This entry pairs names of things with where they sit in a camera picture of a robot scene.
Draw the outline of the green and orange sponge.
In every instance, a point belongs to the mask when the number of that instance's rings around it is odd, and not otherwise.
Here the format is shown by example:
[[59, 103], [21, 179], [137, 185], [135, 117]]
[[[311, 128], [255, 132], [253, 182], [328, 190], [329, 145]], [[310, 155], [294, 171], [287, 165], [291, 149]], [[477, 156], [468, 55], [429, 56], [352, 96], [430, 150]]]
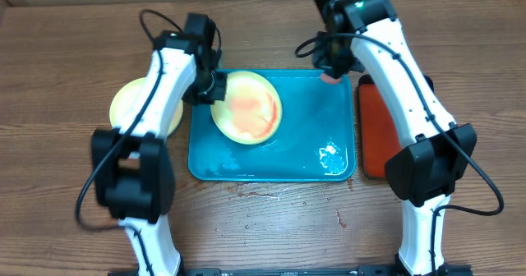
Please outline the green and orange sponge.
[[334, 77], [329, 76], [329, 75], [327, 75], [325, 73], [322, 73], [321, 74], [321, 80], [323, 82], [325, 82], [326, 84], [336, 85], [336, 84], [339, 84], [342, 81], [342, 78], [334, 78]]

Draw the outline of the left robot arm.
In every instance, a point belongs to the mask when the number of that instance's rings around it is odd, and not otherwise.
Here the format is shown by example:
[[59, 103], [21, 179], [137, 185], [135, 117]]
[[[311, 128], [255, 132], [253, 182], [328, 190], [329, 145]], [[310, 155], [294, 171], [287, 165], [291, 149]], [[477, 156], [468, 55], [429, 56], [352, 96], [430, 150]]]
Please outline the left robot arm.
[[[214, 104], [225, 98], [226, 75], [219, 72], [221, 48], [217, 25], [204, 14], [190, 13], [184, 26], [165, 30], [152, 43], [150, 68], [140, 93], [110, 130], [91, 137], [93, 171], [77, 198], [76, 221], [91, 232], [126, 232], [135, 252], [135, 275], [182, 275], [182, 257], [171, 236], [168, 212], [175, 177], [167, 148], [169, 126], [181, 102]], [[117, 220], [93, 226], [81, 217], [89, 188], [99, 205]]]

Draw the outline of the yellow-green plate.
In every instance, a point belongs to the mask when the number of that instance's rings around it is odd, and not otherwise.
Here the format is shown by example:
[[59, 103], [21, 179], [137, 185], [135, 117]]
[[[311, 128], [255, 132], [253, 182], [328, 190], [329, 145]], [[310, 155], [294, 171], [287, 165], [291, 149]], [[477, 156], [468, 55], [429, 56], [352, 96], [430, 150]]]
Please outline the yellow-green plate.
[[283, 105], [275, 87], [253, 71], [227, 74], [224, 100], [210, 106], [219, 130], [242, 145], [260, 144], [277, 132]]
[[[109, 121], [112, 128], [117, 126], [117, 121], [122, 114], [124, 114], [128, 107], [135, 101], [136, 96], [139, 94], [145, 77], [135, 79], [126, 85], [124, 85], [113, 97], [112, 103], [109, 109]], [[182, 120], [183, 116], [183, 103], [180, 101], [178, 108], [173, 116], [168, 129], [168, 136], [171, 136], [177, 129]]]

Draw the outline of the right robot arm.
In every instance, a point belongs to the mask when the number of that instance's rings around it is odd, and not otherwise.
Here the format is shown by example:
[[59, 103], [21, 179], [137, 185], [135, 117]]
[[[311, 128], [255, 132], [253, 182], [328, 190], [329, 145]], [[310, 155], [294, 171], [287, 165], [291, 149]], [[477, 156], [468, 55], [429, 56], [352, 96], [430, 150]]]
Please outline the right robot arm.
[[441, 239], [445, 206], [477, 141], [457, 125], [415, 62], [389, 0], [314, 0], [325, 24], [313, 65], [330, 76], [367, 71], [385, 103], [401, 150], [385, 175], [402, 201], [404, 274], [444, 271]]

